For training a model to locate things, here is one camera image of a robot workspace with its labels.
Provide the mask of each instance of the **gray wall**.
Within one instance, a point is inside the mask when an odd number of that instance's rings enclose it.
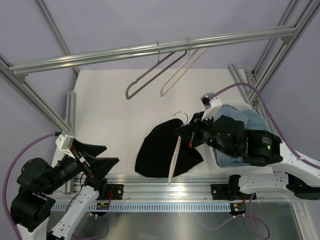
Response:
[[[320,13],[262,92],[277,123],[299,152],[320,160]],[[318,236],[320,201],[308,207]]]

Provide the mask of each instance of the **light blue garment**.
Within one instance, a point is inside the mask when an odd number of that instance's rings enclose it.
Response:
[[[222,105],[219,111],[213,117],[214,121],[218,120],[222,115],[233,118],[236,121],[244,122],[245,128],[248,130],[267,130],[265,121],[253,110],[246,109],[238,111],[232,106]],[[243,162],[242,157],[231,158],[219,151],[213,150],[216,163],[219,167],[227,166],[247,166],[248,164]]]

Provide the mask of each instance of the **black garment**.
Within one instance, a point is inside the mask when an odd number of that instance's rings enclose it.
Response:
[[[167,178],[178,135],[175,129],[181,127],[180,119],[172,119],[156,126],[144,139],[136,157],[135,171],[149,178]],[[184,174],[203,161],[200,153],[181,140],[180,150],[173,176]]]

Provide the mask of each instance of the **cable tray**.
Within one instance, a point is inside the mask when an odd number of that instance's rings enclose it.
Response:
[[[68,202],[56,202],[51,211],[65,212]],[[93,203],[88,211],[90,212],[136,212],[136,213],[154,213],[154,212],[230,212],[228,202],[112,202],[109,210],[97,209],[97,203]]]

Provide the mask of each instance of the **cable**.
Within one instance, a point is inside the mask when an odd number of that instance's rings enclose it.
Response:
[[[210,231],[215,231],[215,230],[218,230],[220,228],[222,228],[224,225],[226,225],[228,222],[230,222],[231,220],[235,219],[235,218],[241,218],[241,217],[246,217],[246,218],[250,218],[251,219],[251,224],[252,224],[252,227],[253,227],[253,230],[255,232],[255,234],[263,239],[263,240],[268,240],[270,239],[271,237],[271,233],[270,233],[270,229],[268,227],[268,225],[260,218],[260,217],[257,217],[255,215],[252,214],[252,211],[251,211],[251,205],[252,205],[252,199],[254,197],[255,193],[253,193],[250,197],[250,201],[249,201],[249,211],[250,213],[249,214],[241,214],[241,215],[236,215],[236,216],[233,216],[227,220],[225,220],[221,225],[217,226],[217,227],[209,227],[209,226],[206,226],[202,221],[201,219],[199,218],[199,216],[197,214],[195,214],[196,218],[198,219],[199,223],[201,224],[202,227],[204,227],[205,229],[207,230],[210,230]],[[262,223],[268,233],[268,236],[267,237],[264,237],[264,236],[261,236],[261,234],[258,232],[258,229],[256,227],[256,224],[254,223],[254,219],[255,220],[258,220],[260,223]]]
[[[82,178],[84,177],[84,175],[86,175],[86,174],[84,173],[84,174],[82,174],[81,177],[80,177],[80,187],[82,186],[82,185],[81,185],[81,180],[82,180]]]
[[[22,154],[24,154],[29,148],[31,148],[33,145],[35,145],[36,143],[44,140],[44,139],[47,139],[49,137],[54,137],[56,136],[57,133],[50,133],[48,135],[45,135],[43,137],[40,137],[38,138],[37,140],[34,140],[33,142],[31,142],[29,145],[27,145],[24,149],[21,150],[21,152],[19,152],[19,154],[14,158],[14,160],[12,161],[12,163],[10,164],[9,166],[9,169],[8,171],[6,172],[6,175],[5,175],[5,178],[4,178],[4,182],[3,182],[3,188],[2,188],[2,205],[3,205],[3,208],[4,208],[4,212],[5,212],[5,215],[6,217],[8,218],[18,240],[21,240],[21,235],[20,235],[20,232],[19,232],[19,229],[17,227],[17,225],[15,224],[14,220],[12,219],[11,215],[10,215],[10,212],[9,212],[9,209],[8,209],[8,204],[7,204],[7,187],[8,187],[8,182],[9,182],[9,177],[10,177],[10,174],[12,172],[12,169],[14,168],[15,164],[17,163],[17,161],[19,160],[19,158],[22,156]]]
[[[267,226],[267,224],[262,221],[262,220],[259,220],[264,226],[265,226],[265,229],[267,230],[268,232],[268,236],[267,237],[264,237],[264,236],[261,236],[261,234],[258,232],[258,229],[256,227],[256,224],[254,223],[254,218],[258,219],[258,217],[254,216],[252,214],[252,210],[251,210],[251,205],[252,205],[252,199],[254,198],[254,195],[255,193],[252,193],[251,196],[250,196],[250,200],[249,200],[249,217],[251,219],[251,224],[252,224],[252,227],[253,227],[253,230],[255,231],[255,234],[258,235],[259,238],[263,239],[263,240],[268,240],[271,236],[270,234],[270,229],[269,227]]]
[[[67,212],[69,210],[69,207],[70,207],[71,203],[76,199],[76,197],[79,196],[80,192],[77,193],[76,195],[74,195],[73,198],[71,198],[69,204],[66,207],[65,212]],[[80,239],[80,240],[93,240],[93,239],[96,239],[96,238],[100,237],[102,235],[102,233],[103,233],[104,228],[107,226],[107,221],[101,216],[98,216],[98,215],[96,215],[96,216],[99,219],[101,219],[101,222],[102,222],[101,231],[98,232],[98,234],[96,234],[94,236],[91,236],[91,237],[81,237],[81,236],[77,236],[77,235],[72,234],[72,237],[74,237],[76,239]]]
[[[243,201],[240,204],[243,204],[246,201],[246,195],[243,194]]]
[[[272,116],[268,106],[267,106],[267,103],[265,101],[265,99],[262,97],[260,91],[258,89],[256,89],[254,86],[252,86],[251,84],[249,83],[245,83],[245,82],[238,82],[238,83],[234,83],[234,84],[231,84],[230,86],[227,86],[223,89],[221,89],[220,91],[216,92],[215,94],[213,94],[212,96],[210,96],[208,99],[211,100],[213,98],[215,98],[216,96],[218,96],[219,94],[231,89],[231,88],[234,88],[234,87],[237,87],[237,86],[247,86],[249,88],[251,88],[253,91],[255,91],[255,93],[258,95],[258,97],[260,98],[261,102],[262,102],[262,105],[266,111],[266,113],[268,114],[269,118],[271,119],[271,122],[273,123],[273,125],[275,126],[276,130],[279,132],[282,140],[285,142],[285,144],[287,145],[287,147],[290,149],[290,151],[293,153],[293,155],[295,155],[298,159],[300,159],[302,162],[304,162],[305,164],[313,167],[313,168],[316,168],[318,170],[320,170],[320,166],[312,163],[312,162],[309,162],[307,161],[306,159],[303,159],[301,158],[301,156],[296,152],[296,150],[294,149],[294,147],[289,143],[288,139],[285,137],[284,133],[281,131],[280,127],[278,126],[276,120],[274,119],[274,117]]]

